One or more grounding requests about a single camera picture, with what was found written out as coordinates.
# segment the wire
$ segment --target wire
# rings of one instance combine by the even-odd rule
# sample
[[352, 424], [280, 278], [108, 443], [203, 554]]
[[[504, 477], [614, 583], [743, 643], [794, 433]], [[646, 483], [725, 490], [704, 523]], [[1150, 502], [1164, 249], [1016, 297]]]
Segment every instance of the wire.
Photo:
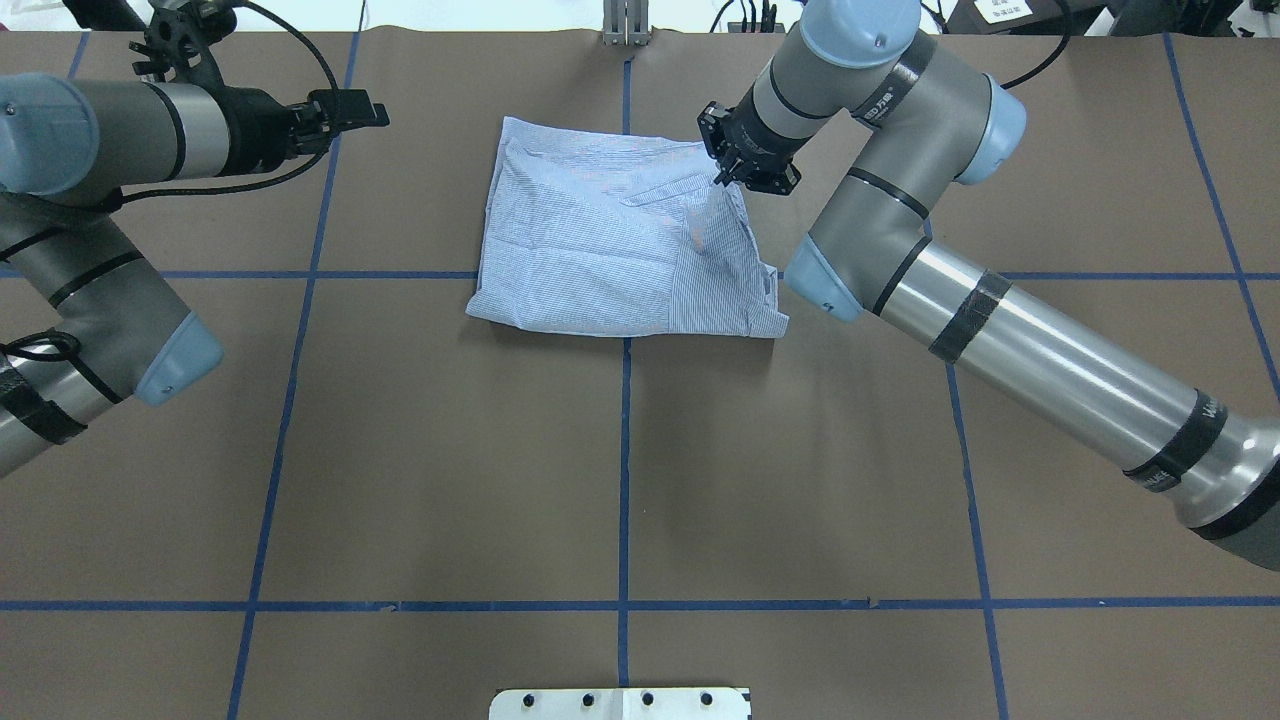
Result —
[[[58, 352], [31, 352], [27, 348], [37, 345], [50, 345]], [[0, 343], [0, 354], [33, 360], [36, 363], [63, 363], [77, 357], [81, 351], [79, 338], [61, 331], [45, 331], [42, 333], [20, 337], [13, 342]]]
[[728, 10], [728, 6], [732, 4], [733, 0], [726, 0], [724, 4], [721, 5], [721, 12], [716, 13], [716, 19], [712, 20], [712, 29], [707, 32], [716, 32], [716, 27], [719, 26], [719, 19], [724, 17], [724, 10]]
[[774, 32], [778, 27], [778, 5], [768, 1], [765, 1], [765, 5], [768, 5], [768, 12], [764, 15], [764, 27], [762, 29], [764, 32]]
[[942, 0], [938, 0], [937, 10], [925, 4], [924, 0], [920, 0], [920, 6], [924, 8], [924, 12], [928, 13], [931, 18], [933, 18], [933, 24], [938, 26], [938, 32], [947, 35], [947, 19], [942, 15]]
[[1075, 23], [1071, 20], [1071, 8], [1066, 4], [1066, 0], [1053, 1], [1057, 3], [1057, 6], [1062, 10], [1062, 38], [1057, 41], [1057, 47], [1055, 47], [1053, 51], [1048, 54], [1048, 58], [1044, 58], [1041, 64], [1023, 73], [1020, 77], [1001, 85], [1000, 87], [1010, 90], [1032, 79], [1033, 77], [1041, 74], [1044, 68], [1052, 65], [1053, 60], [1057, 60], [1059, 55], [1062, 54], [1062, 50], [1066, 50], [1066, 44], [1071, 41], [1071, 33], [1075, 31]]
[[[320, 63], [320, 69], [324, 70], [324, 77], [325, 77], [325, 79], [329, 81], [329, 90], [333, 91], [334, 101], [337, 102], [337, 99], [338, 99], [338, 78], [334, 77], [333, 68], [330, 68], [329, 63], [324, 59], [324, 54], [320, 53], [320, 49], [316, 47], [315, 44], [311, 42], [310, 38], [307, 38], [307, 36], [302, 35], [302, 32], [298, 28], [296, 28], [296, 27], [291, 26], [288, 22], [285, 22], [284, 18], [276, 15], [275, 13], [268, 10], [266, 8], [262, 8], [257, 3], [252, 3], [251, 0], [236, 0], [234, 6], [247, 8], [250, 10], [253, 10], [255, 13], [257, 13], [257, 14], [262, 15], [264, 18], [271, 20], [273, 23], [280, 26], [282, 28], [284, 28], [285, 32], [288, 32], [289, 35], [292, 35], [293, 37], [296, 37], [300, 42], [302, 42], [302, 45], [305, 45], [306, 49], [311, 53], [311, 56], [314, 56], [316, 59], [316, 61]], [[193, 196], [193, 195], [201, 195], [201, 196], [209, 196], [209, 195], [232, 195], [232, 193], [236, 193], [236, 192], [250, 192], [250, 191], [253, 191], [253, 190], [264, 190], [264, 188], [268, 188], [268, 187], [274, 187], [274, 186], [282, 184], [284, 182], [288, 182], [288, 181], [291, 181], [291, 179], [301, 176], [302, 173], [310, 170], [311, 168], [316, 167], [316, 164], [319, 164], [320, 160], [329, 152], [329, 149], [333, 146], [333, 141], [334, 141], [335, 137], [338, 137], [338, 133], [330, 126], [329, 133], [328, 133], [328, 142], [325, 142], [324, 149], [320, 150], [319, 152], [316, 152], [315, 155], [312, 155], [306, 163], [298, 165], [297, 168], [293, 168], [292, 170], [289, 170], [288, 173], [284, 173], [283, 176], [276, 176], [274, 178], [268, 178], [265, 181], [251, 182], [251, 183], [246, 183], [246, 184], [236, 184], [236, 186], [232, 186], [232, 187], [196, 187], [196, 188], [147, 190], [147, 191], [142, 191], [142, 192], [134, 192], [132, 195], [125, 195], [125, 196], [123, 196], [120, 199], [119, 204], [124, 205], [127, 202], [133, 202], [133, 201], [137, 201], [137, 200], [146, 200], [148, 197], [184, 197], [184, 196]]]

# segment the metal plate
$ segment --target metal plate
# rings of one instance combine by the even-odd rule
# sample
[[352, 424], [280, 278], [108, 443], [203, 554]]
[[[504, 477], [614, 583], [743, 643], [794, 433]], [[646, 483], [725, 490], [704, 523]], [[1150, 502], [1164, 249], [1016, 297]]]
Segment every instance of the metal plate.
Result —
[[489, 720], [750, 720], [746, 688], [503, 691]]

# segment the robotic arm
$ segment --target robotic arm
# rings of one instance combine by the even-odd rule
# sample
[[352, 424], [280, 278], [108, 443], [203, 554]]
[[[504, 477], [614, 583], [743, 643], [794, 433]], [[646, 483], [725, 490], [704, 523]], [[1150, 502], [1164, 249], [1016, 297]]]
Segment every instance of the robotic arm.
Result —
[[265, 187], [314, 165], [338, 133], [389, 123], [365, 91], [339, 90], [305, 38], [328, 90], [282, 106], [261, 90], [228, 87], [209, 46], [236, 28], [234, 6], [271, 17], [252, 3], [151, 4], [145, 42], [131, 44], [146, 56], [134, 63], [145, 82], [0, 77], [0, 260], [63, 318], [0, 346], [0, 477], [131, 395], [159, 405], [221, 360], [218, 341], [109, 214], [141, 197], [229, 190], [124, 196], [120, 186], [269, 173], [311, 155], [239, 190]]
[[796, 151], [847, 109], [872, 138], [786, 269], [845, 322], [870, 309], [1100, 452], [1219, 547], [1280, 570], [1280, 423], [1228, 413], [922, 236], [947, 186], [1021, 140], [1023, 105], [918, 31], [915, 0], [812, 0], [736, 108], [699, 117], [718, 182], [787, 195]]

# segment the grid line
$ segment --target grid line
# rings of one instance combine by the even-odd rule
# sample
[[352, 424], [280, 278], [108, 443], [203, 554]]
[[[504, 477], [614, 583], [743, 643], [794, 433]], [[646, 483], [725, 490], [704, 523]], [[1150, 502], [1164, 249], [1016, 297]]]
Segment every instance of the grid line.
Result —
[[[1280, 596], [1134, 596], [905, 600], [271, 600], [256, 612], [928, 612], [948, 610], [1125, 610], [1189, 607], [1276, 607]], [[248, 601], [198, 600], [0, 600], [0, 612], [244, 612]]]
[[1213, 184], [1213, 176], [1210, 173], [1208, 161], [1204, 159], [1204, 149], [1201, 146], [1199, 135], [1196, 132], [1196, 123], [1192, 119], [1190, 105], [1187, 101], [1187, 92], [1183, 87], [1183, 73], [1178, 67], [1178, 54], [1174, 51], [1174, 38], [1169, 32], [1165, 32], [1164, 41], [1165, 55], [1169, 58], [1169, 70], [1174, 78], [1174, 91], [1178, 94], [1178, 106], [1181, 109], [1183, 122], [1187, 124], [1187, 136], [1190, 138], [1196, 163], [1199, 165], [1201, 176], [1204, 178], [1204, 190], [1208, 191], [1210, 202], [1213, 205], [1213, 215], [1217, 218], [1217, 227], [1222, 232], [1222, 242], [1226, 245], [1226, 254], [1231, 259], [1231, 268], [1235, 270], [1235, 279], [1240, 286], [1240, 296], [1244, 299], [1244, 306], [1249, 313], [1249, 323], [1253, 325], [1253, 334], [1257, 337], [1262, 361], [1267, 366], [1271, 388], [1275, 392], [1276, 401], [1280, 402], [1280, 375], [1276, 374], [1276, 364], [1271, 356], [1267, 336], [1262, 331], [1262, 322], [1258, 319], [1258, 309], [1253, 304], [1253, 293], [1249, 292], [1249, 282], [1244, 275], [1244, 265], [1240, 263], [1240, 254], [1235, 247], [1235, 240], [1231, 237], [1231, 228], [1226, 223], [1226, 214], [1222, 211], [1217, 186]]
[[[343, 87], [349, 88], [356, 72], [356, 55], [360, 51], [360, 29], [351, 35], [351, 47], [347, 54], [347, 76]], [[342, 137], [333, 141], [329, 152], [329, 169], [325, 177], [324, 197], [316, 220], [315, 242], [311, 247], [310, 273], [320, 269], [320, 255], [324, 252], [324, 236], [329, 222], [329, 206], [333, 199], [333, 183], [338, 172], [338, 158], [342, 154]], [[236, 720], [239, 715], [239, 701], [244, 688], [244, 673], [248, 669], [248, 653], [253, 639], [253, 623], [257, 618], [257, 602], [262, 591], [262, 573], [266, 566], [266, 550], [271, 538], [271, 523], [275, 518], [275, 502], [280, 489], [280, 474], [284, 469], [285, 439], [293, 420], [293, 401], [298, 389], [298, 369], [302, 364], [302, 347], [311, 322], [311, 304], [315, 297], [317, 277], [308, 277], [302, 295], [302, 311], [298, 318], [298, 333], [293, 343], [293, 359], [289, 364], [289, 379], [284, 389], [284, 407], [280, 411], [280, 428], [275, 441], [275, 456], [271, 461], [271, 477], [266, 488], [266, 503], [262, 510], [262, 527], [259, 530], [257, 552], [253, 559], [253, 575], [250, 580], [248, 606], [244, 610], [244, 626], [241, 632], [239, 652], [236, 657], [236, 673], [232, 676], [230, 697], [227, 703], [227, 719]]]
[[79, 73], [79, 64], [84, 60], [84, 50], [88, 47], [88, 31], [81, 33], [79, 44], [76, 46], [76, 55], [72, 58], [72, 67], [67, 70], [67, 79], [76, 79]]
[[969, 530], [973, 536], [973, 559], [978, 569], [978, 592], [982, 594], [982, 618], [987, 629], [987, 655], [991, 659], [991, 678], [996, 691], [996, 710], [1000, 720], [1009, 720], [1009, 698], [1005, 693], [1005, 669], [1000, 660], [1000, 639], [996, 634], [996, 612], [991, 601], [991, 580], [987, 577], [987, 552], [982, 544], [982, 520], [978, 514], [978, 493], [973, 486], [973, 464], [969, 461], [969, 438], [960, 409], [960, 386], [955, 365], [947, 363], [947, 388], [951, 395], [951, 415], [960, 441], [960, 461], [964, 469], [965, 493], [969, 497]]
[[[622, 63], [622, 135], [631, 135], [631, 63]], [[631, 340], [622, 340], [622, 413], [618, 468], [618, 687], [631, 685]]]
[[[338, 281], [474, 281], [477, 270], [160, 270], [166, 279], [338, 279]], [[1276, 282], [1280, 273], [1166, 273], [1166, 272], [1075, 272], [1000, 270], [1010, 281], [1138, 281], [1138, 282]], [[0, 281], [22, 279], [15, 270], [0, 269]]]

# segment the folded shirt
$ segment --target folded shirt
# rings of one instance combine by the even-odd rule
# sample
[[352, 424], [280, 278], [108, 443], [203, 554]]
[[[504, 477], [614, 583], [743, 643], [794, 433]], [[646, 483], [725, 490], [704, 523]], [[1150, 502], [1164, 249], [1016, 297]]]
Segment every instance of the folded shirt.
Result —
[[699, 142], [503, 120], [467, 314], [526, 331], [782, 337], [778, 272]]

